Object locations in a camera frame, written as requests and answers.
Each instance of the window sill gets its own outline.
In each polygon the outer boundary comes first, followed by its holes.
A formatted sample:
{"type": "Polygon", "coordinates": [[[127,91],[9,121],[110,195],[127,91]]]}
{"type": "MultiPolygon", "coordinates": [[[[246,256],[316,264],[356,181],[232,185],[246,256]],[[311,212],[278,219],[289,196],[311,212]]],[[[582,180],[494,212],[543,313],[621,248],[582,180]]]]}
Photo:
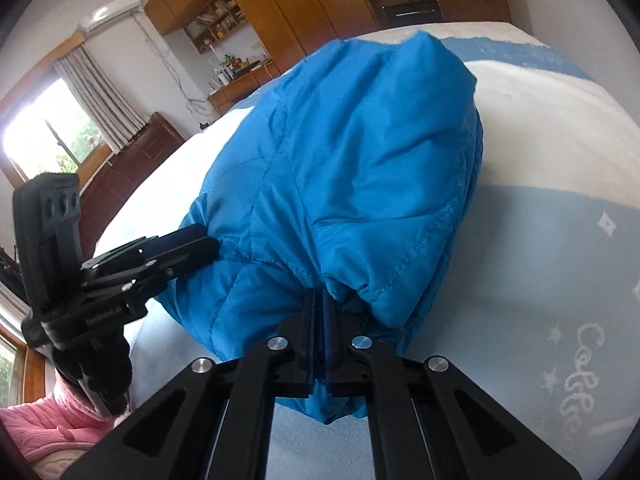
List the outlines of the window sill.
{"type": "Polygon", "coordinates": [[[84,189],[111,155],[113,152],[107,144],[101,144],[89,153],[82,166],[76,171],[80,177],[80,189],[84,189]]]}

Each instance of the blue down jacket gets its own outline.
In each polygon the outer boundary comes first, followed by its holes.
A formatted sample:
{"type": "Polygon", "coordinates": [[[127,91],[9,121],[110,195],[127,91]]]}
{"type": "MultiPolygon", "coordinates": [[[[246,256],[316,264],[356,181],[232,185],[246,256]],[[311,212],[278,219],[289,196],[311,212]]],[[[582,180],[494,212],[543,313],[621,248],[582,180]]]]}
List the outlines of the blue down jacket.
{"type": "MultiPolygon", "coordinates": [[[[268,91],[217,156],[182,226],[220,258],[158,300],[222,360],[325,286],[402,353],[447,270],[482,159],[476,79],[431,36],[332,41],[268,91]]],[[[284,400],[329,423],[361,399],[284,400]]]]}

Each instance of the curtain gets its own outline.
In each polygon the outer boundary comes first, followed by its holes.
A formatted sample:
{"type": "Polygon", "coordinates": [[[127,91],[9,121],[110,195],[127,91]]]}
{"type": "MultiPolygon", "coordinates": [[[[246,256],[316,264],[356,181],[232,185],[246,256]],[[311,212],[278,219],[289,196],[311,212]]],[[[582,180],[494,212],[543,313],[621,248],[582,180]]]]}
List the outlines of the curtain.
{"type": "Polygon", "coordinates": [[[84,46],[57,61],[55,68],[113,153],[124,148],[145,125],[84,46]]]}
{"type": "Polygon", "coordinates": [[[20,322],[29,310],[27,304],[12,293],[4,283],[0,282],[0,324],[20,339],[22,339],[20,322]]]}

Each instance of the metal screw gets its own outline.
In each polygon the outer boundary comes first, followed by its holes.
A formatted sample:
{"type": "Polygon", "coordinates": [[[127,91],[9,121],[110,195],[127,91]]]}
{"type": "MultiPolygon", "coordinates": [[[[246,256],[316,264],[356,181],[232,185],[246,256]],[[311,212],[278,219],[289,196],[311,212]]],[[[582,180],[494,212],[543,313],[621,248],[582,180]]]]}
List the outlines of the metal screw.
{"type": "Polygon", "coordinates": [[[289,346],[289,341],[287,341],[283,337],[276,336],[267,341],[267,346],[270,348],[270,350],[284,350],[287,346],[289,346]]]}
{"type": "Polygon", "coordinates": [[[191,370],[197,374],[206,374],[212,368],[213,363],[211,362],[211,359],[207,359],[206,357],[201,357],[191,363],[191,370]]]}
{"type": "Polygon", "coordinates": [[[351,341],[351,346],[358,350],[366,350],[367,348],[371,348],[371,345],[373,345],[373,341],[365,335],[356,336],[351,341]]]}
{"type": "Polygon", "coordinates": [[[449,361],[444,357],[432,357],[429,359],[427,366],[434,372],[446,372],[449,369],[449,361]]]}

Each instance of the pink sweater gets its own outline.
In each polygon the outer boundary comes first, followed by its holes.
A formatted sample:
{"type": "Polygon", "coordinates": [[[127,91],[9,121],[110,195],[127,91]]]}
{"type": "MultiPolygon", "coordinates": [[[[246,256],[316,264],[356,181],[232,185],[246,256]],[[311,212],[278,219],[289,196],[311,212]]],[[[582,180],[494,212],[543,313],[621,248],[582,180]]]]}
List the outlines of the pink sweater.
{"type": "Polygon", "coordinates": [[[63,449],[89,449],[113,429],[60,378],[45,399],[0,409],[0,420],[28,462],[63,449]]]}

